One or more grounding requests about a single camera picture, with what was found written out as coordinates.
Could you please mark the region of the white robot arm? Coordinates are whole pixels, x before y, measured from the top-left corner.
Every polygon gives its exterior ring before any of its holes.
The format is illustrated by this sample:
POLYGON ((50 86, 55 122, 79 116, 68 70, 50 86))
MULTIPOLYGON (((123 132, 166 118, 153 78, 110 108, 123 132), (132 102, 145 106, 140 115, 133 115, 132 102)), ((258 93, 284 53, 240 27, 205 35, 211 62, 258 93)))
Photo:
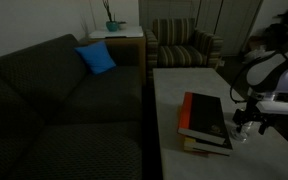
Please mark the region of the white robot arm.
POLYGON ((237 109, 231 130, 236 139, 245 140, 245 128, 249 122, 260 122, 258 132, 263 135, 276 119, 288 119, 288 102, 277 101, 279 93, 288 93, 288 42, 258 60, 248 63, 241 71, 247 71, 249 86, 246 108, 237 109))

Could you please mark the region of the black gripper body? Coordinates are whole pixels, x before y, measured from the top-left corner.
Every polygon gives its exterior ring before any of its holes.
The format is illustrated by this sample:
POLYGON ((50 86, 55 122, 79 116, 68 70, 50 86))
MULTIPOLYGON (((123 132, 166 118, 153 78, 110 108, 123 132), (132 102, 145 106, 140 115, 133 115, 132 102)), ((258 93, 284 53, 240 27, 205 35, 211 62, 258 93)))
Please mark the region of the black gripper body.
POLYGON ((267 115, 261 113, 260 110, 256 107, 258 100, 255 98, 250 97, 246 101, 246 109, 237 109, 233 116, 233 121, 237 125, 244 125, 247 122, 255 121, 261 122, 265 124, 267 127, 273 126, 275 124, 275 120, 273 119, 272 115, 267 115))

